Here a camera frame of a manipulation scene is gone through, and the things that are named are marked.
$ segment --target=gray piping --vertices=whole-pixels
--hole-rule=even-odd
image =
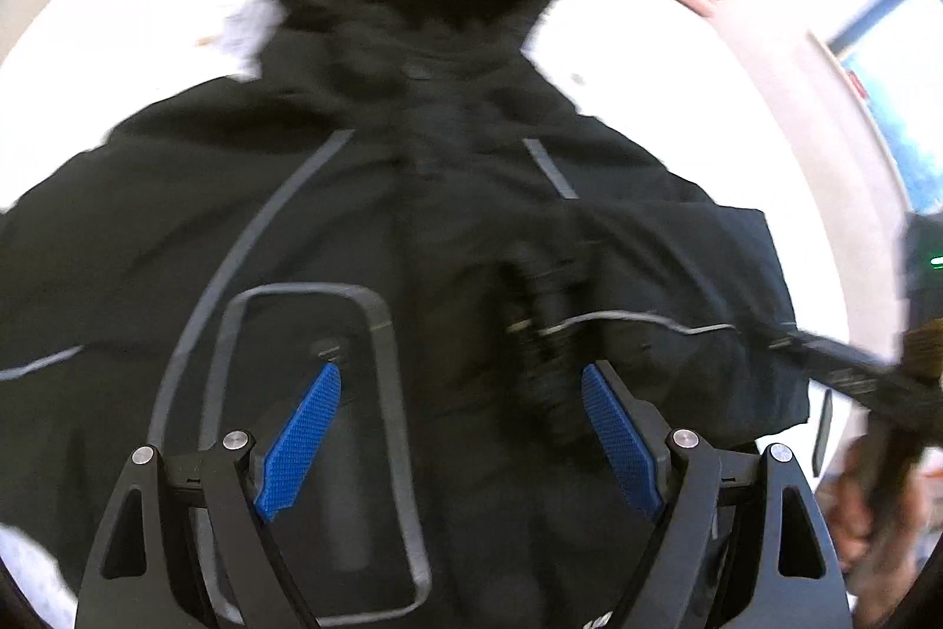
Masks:
[[[671,318],[664,318],[662,315],[654,315],[654,313],[628,312],[626,310],[599,310],[598,312],[574,315],[572,318],[566,318],[555,326],[538,329],[538,334],[540,334],[541,337],[550,337],[552,334],[559,334],[561,331],[566,331],[571,326],[575,326],[578,323],[586,323],[589,320],[634,320],[637,323],[652,323],[657,326],[663,326],[678,334],[685,334],[686,337],[694,337],[696,334],[709,334],[709,332],[712,331],[724,331],[727,329],[737,331],[736,326],[730,323],[716,323],[712,326],[688,328]]]
[[[405,607],[356,613],[349,616],[326,616],[318,618],[318,623],[321,626],[343,626],[405,616],[426,601],[432,588],[432,571],[428,555],[426,555],[426,543],[423,541],[423,529],[418,519],[416,497],[413,492],[407,416],[400,382],[393,318],[383,297],[362,285],[332,284],[332,282],[284,282],[284,284],[257,285],[230,299],[223,312],[223,319],[220,320],[216,348],[209,364],[209,376],[206,378],[199,448],[200,450],[209,448],[219,439],[220,422],[223,420],[223,398],[225,398],[226,383],[229,378],[229,364],[236,349],[239,328],[242,326],[242,318],[250,299],[277,294],[332,294],[350,299],[366,315],[374,347],[374,367],[379,389],[380,414],[383,417],[385,441],[387,441],[393,502],[403,536],[409,572],[416,588],[413,602]],[[218,576],[215,573],[216,557],[213,554],[211,540],[207,539],[208,535],[210,535],[209,525],[198,524],[200,564],[204,574],[209,576],[206,579],[206,586],[210,590],[209,596],[214,607],[219,606],[217,612],[232,621],[233,611],[238,613],[238,609],[220,593]]]
[[[560,197],[565,197],[568,200],[578,199],[576,190],[574,190],[563,172],[560,172],[560,169],[556,167],[556,164],[553,162],[553,158],[550,158],[550,153],[547,152],[546,147],[539,139],[522,139],[522,142],[525,143],[527,147],[527,152],[531,154],[531,158],[534,159],[535,163],[540,167],[541,172],[544,173],[544,176],[550,180],[550,183],[556,188],[556,192],[560,194]]]
[[[69,358],[81,353],[83,349],[85,349],[84,345],[80,344],[77,347],[69,347],[69,349],[63,350],[61,353],[46,355],[31,363],[21,365],[18,368],[5,368],[4,370],[0,370],[0,382],[12,382],[14,379],[19,379],[21,376],[25,376],[27,373],[33,373],[33,371],[38,371],[41,368],[46,368],[48,365],[64,363]]]
[[[157,388],[157,397],[154,398],[154,409],[151,412],[151,423],[147,428],[147,442],[151,445],[157,448],[163,446],[173,398],[180,387],[180,379],[187,368],[190,353],[199,341],[206,323],[209,322],[229,282],[245,262],[258,239],[272,224],[275,215],[324,164],[337,154],[353,133],[351,129],[335,131],[327,138],[324,145],[311,153],[308,159],[281,184],[280,188],[272,193],[272,197],[266,200],[265,205],[258,210],[256,216],[252,217],[232,248],[229,249],[228,254],[220,262],[220,266],[216,268],[216,273],[206,284],[202,296],[197,301],[193,312],[190,313],[187,325],[184,326],[180,338],[177,339],[176,348],[171,353],[171,359]]]

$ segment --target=person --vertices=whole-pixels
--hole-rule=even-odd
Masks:
[[[852,443],[835,488],[835,503],[825,519],[835,543],[838,562],[846,574],[869,553],[872,516],[857,479],[862,444]],[[893,534],[874,552],[874,567],[857,590],[855,629],[872,629],[897,607],[912,587],[916,569],[916,543],[930,519],[930,497],[916,472],[907,479],[899,497]]]

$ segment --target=metal screw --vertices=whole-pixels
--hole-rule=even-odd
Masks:
[[[788,445],[773,443],[770,446],[770,456],[776,459],[776,461],[781,461],[783,464],[786,464],[786,462],[792,461],[792,449],[789,448]]]
[[[239,450],[240,448],[245,448],[248,442],[248,434],[245,434],[242,430],[235,430],[223,438],[223,448]]]
[[[135,464],[147,464],[151,459],[154,458],[154,449],[149,445],[142,445],[138,450],[135,450],[131,455],[131,461]]]
[[[690,430],[675,430],[671,436],[675,444],[681,448],[697,448],[701,439]]]

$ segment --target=black jacket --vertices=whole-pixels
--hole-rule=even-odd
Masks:
[[[645,535],[586,429],[583,364],[609,358],[719,446],[807,418],[805,382],[754,341],[793,320],[763,215],[536,73],[520,47],[550,0],[280,1],[259,81],[151,105],[4,217],[0,522],[77,586],[145,436],[188,452],[251,426],[339,348],[339,425],[275,535],[317,615],[409,604],[388,312],[432,572],[400,623],[581,626]],[[218,338],[230,301],[272,284],[295,288],[243,295],[238,340]],[[564,322],[597,310],[737,331]]]

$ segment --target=blue grip pad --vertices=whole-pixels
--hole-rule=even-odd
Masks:
[[[625,500],[654,522],[665,502],[658,493],[655,464],[632,420],[595,365],[583,369],[583,407],[616,473]]]
[[[256,510],[263,521],[271,522],[278,512],[293,505],[298,498],[314,454],[338,412],[340,401],[341,372],[336,365],[328,363],[305,392],[265,456],[262,489],[256,496]]]

